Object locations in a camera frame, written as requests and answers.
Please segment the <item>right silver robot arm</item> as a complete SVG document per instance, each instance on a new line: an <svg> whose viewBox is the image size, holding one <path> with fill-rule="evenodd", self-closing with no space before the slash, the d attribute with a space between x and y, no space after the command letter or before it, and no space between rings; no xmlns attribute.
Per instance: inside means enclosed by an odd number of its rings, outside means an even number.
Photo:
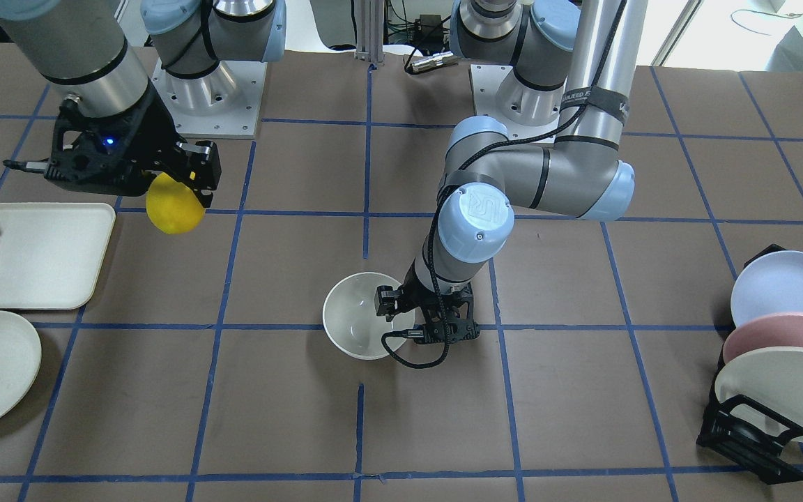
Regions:
<svg viewBox="0 0 803 502"><path fill-rule="evenodd" d="M204 208L219 149L189 142L169 104L220 112L238 95L230 61L279 61L284 1L144 1L144 28L166 73L159 92L105 1L0 1L0 27L63 99L44 161L3 164L73 192L140 197L159 172Z"/></svg>

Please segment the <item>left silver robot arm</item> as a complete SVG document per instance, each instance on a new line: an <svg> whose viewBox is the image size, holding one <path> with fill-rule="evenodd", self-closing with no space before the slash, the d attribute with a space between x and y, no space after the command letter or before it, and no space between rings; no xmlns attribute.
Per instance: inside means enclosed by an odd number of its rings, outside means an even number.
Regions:
<svg viewBox="0 0 803 502"><path fill-rule="evenodd" d="M645 1L458 1L450 16L456 54L511 66L526 91L558 96L552 130L514 137L497 119L458 123L444 155L428 236L396 289L374 296L379 317L420 309L448 318L462 291L500 252L515 207L582 220L616 220L635 188L618 150L629 118Z"/></svg>

